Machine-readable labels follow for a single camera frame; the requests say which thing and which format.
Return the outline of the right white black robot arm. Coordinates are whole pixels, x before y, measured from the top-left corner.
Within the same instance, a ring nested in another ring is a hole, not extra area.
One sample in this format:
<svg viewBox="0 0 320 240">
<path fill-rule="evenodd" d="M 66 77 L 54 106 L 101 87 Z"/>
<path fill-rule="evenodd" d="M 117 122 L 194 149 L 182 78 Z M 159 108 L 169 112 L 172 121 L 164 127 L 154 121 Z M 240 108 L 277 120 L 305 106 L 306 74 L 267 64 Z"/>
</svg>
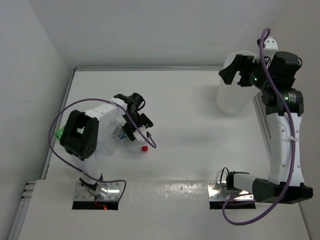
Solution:
<svg viewBox="0 0 320 240">
<path fill-rule="evenodd" d="M 313 188 L 305 185 L 299 147 L 304 97 L 293 88 L 302 60 L 286 51 L 277 51 L 270 57 L 267 70 L 278 91 L 275 92 L 262 64 L 254 58 L 252 53 L 232 53 L 218 74 L 225 85 L 230 85 L 239 74 L 240 87 L 255 87 L 261 91 L 269 127 L 270 171 L 267 179 L 232 171 L 226 178 L 226 188 L 247 191 L 258 203 L 279 200 L 281 204 L 295 204 L 309 200 L 313 197 Z"/>
</svg>

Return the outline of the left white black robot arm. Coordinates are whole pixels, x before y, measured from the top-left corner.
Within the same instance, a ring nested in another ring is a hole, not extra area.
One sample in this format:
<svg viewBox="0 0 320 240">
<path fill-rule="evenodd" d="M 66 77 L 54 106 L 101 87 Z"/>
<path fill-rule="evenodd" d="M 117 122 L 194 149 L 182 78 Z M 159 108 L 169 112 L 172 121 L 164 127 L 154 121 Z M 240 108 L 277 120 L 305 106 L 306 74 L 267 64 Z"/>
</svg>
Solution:
<svg viewBox="0 0 320 240">
<path fill-rule="evenodd" d="M 73 110 L 59 138 L 64 150 L 76 159 L 75 168 L 82 173 L 79 179 L 81 184 L 92 192 L 97 191 L 104 181 L 95 160 L 102 128 L 111 126 L 113 121 L 122 117 L 124 124 L 111 127 L 112 139 L 129 139 L 156 147 L 148 131 L 154 124 L 146 114 L 140 112 L 146 104 L 140 94 L 134 92 L 126 96 L 118 93 L 111 100 L 102 99 L 101 102 L 101 105 L 86 111 Z"/>
</svg>

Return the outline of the red label clear bottle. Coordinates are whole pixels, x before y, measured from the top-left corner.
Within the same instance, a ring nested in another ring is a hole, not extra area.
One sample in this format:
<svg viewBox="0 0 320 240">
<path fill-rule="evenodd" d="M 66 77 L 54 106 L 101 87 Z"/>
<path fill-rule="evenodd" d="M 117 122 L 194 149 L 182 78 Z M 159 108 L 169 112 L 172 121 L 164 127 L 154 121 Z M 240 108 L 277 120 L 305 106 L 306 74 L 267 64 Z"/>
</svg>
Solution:
<svg viewBox="0 0 320 240">
<path fill-rule="evenodd" d="M 149 150 L 148 143 L 145 140 L 137 140 L 137 144 L 142 153 L 146 153 Z"/>
</svg>

